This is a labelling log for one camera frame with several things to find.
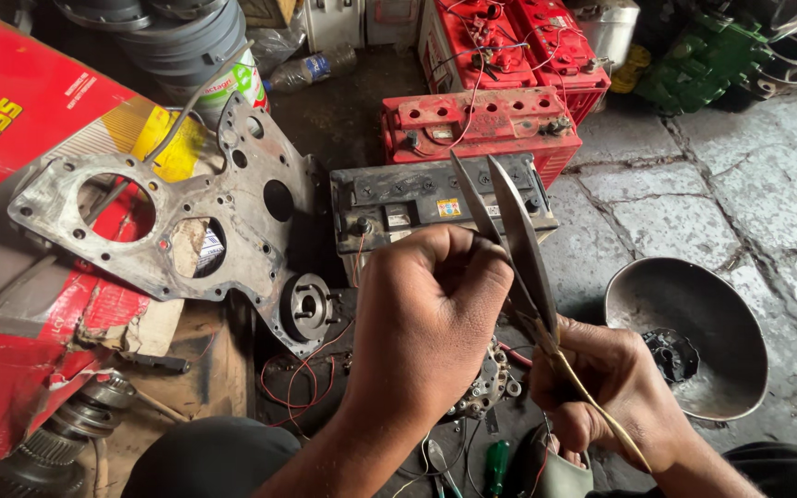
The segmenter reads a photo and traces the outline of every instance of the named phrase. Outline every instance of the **red battery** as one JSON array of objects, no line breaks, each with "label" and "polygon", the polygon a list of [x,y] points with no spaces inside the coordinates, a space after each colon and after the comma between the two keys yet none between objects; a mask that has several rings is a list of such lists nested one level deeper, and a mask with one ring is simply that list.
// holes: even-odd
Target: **red battery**
[{"label": "red battery", "polygon": [[515,0],[506,15],[525,51],[537,84],[554,86],[567,102],[576,124],[598,103],[611,85],[595,53],[560,0]]},{"label": "red battery", "polygon": [[[519,45],[517,38],[501,4],[489,0],[426,0],[417,53],[429,91],[472,89],[479,80],[481,63],[474,64],[478,58],[487,63],[479,89],[536,87],[537,79],[530,71],[524,48],[498,48]],[[487,48],[478,51],[476,47]]]},{"label": "red battery", "polygon": [[467,127],[471,97],[465,91],[383,99],[386,164],[446,160],[450,150],[460,158],[532,153],[549,187],[582,143],[554,87],[480,90]]}]

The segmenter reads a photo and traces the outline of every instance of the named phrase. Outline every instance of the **red box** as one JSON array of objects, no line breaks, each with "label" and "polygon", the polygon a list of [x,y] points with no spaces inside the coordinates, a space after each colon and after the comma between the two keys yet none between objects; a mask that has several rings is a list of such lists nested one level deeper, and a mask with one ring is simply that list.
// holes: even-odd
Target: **red box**
[{"label": "red box", "polygon": [[[519,44],[503,7],[484,0],[426,0],[423,9],[422,29],[417,51],[432,93],[455,93],[472,89],[478,81],[479,70],[473,67],[478,46],[506,47]],[[518,89],[537,86],[530,72],[524,48],[494,49],[485,57],[497,67],[492,67],[497,81],[482,74],[479,89]],[[454,54],[449,62],[439,66]]]},{"label": "red box", "polygon": [[530,44],[525,53],[532,67],[539,66],[533,70],[537,84],[558,88],[571,118],[580,124],[611,80],[601,67],[592,68],[595,53],[574,16],[560,0],[515,0],[506,5],[506,14],[518,40]]},{"label": "red box", "polygon": [[[383,100],[386,164],[446,160],[467,125],[471,91],[397,96]],[[460,158],[485,154],[534,154],[534,167],[549,185],[582,143],[573,128],[548,131],[564,116],[553,87],[481,90],[469,129],[453,148]]]},{"label": "red box", "polygon": [[[0,290],[44,254],[6,213],[28,174],[65,154],[130,152],[157,109],[0,23]],[[130,206],[122,204],[117,199],[93,230],[130,240],[135,223]],[[76,331],[104,333],[137,320],[148,307],[149,297],[68,257],[12,296],[0,311],[0,458],[112,353],[76,343]]]}]

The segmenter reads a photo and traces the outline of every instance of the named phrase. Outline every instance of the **concrete floor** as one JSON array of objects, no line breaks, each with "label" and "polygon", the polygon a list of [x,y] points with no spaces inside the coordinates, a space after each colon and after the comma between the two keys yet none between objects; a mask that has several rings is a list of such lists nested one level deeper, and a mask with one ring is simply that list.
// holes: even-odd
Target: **concrete floor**
[{"label": "concrete floor", "polygon": [[[369,49],[360,52],[356,74],[271,98],[274,118],[297,149],[315,153],[330,170],[382,164],[380,99],[419,93],[422,77],[413,56],[397,59],[391,49]],[[583,148],[548,189],[562,227],[541,244],[559,311],[603,320],[608,280],[641,257],[674,256],[714,270],[760,322],[769,353],[769,393],[755,413],[738,421],[692,424],[719,451],[757,440],[797,443],[797,95],[740,114],[704,109],[674,119],[660,119],[634,98],[611,96],[608,109],[588,117],[578,132]],[[499,329],[498,336],[521,341],[509,329]],[[339,345],[338,361],[348,362],[351,343],[345,338]],[[327,357],[314,364],[326,379]],[[280,385],[287,382],[284,375],[270,379],[275,389],[287,387]],[[323,424],[344,386],[345,373],[338,370],[328,407],[304,415],[302,425]],[[284,416],[260,396],[258,403],[260,417]],[[482,428],[470,455],[478,483],[488,445],[507,439],[515,447],[542,420],[528,400],[496,410],[500,434],[487,435]],[[462,436],[455,429],[449,424],[433,431],[448,460]],[[595,450],[592,457],[597,489],[653,485],[617,456]],[[419,471],[419,464],[419,456],[412,455],[405,466]],[[464,495],[475,495],[462,465],[455,469]],[[397,473],[378,496],[392,496],[407,480]],[[432,493],[431,480],[403,492]]]}]

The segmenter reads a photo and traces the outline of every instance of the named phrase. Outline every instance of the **metal bowl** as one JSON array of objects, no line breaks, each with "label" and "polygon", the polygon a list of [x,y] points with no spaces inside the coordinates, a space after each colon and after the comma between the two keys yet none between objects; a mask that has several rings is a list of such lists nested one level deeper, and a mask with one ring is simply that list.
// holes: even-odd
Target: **metal bowl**
[{"label": "metal bowl", "polygon": [[630,263],[605,293],[607,326],[645,334],[675,330],[700,353],[691,379],[671,385],[684,413],[725,422],[755,411],[768,387],[761,327],[736,290],[711,271],[675,258]]}]

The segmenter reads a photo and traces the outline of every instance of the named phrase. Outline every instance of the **screwdriver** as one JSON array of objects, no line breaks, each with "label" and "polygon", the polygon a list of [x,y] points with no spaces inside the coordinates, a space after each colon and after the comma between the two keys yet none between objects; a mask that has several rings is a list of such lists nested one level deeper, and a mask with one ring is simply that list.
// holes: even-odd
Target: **screwdriver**
[{"label": "screwdriver", "polygon": [[491,485],[488,489],[493,493],[494,498],[503,492],[503,478],[506,476],[506,467],[509,465],[509,441],[501,439],[488,447],[487,458],[485,460],[486,482]]}]

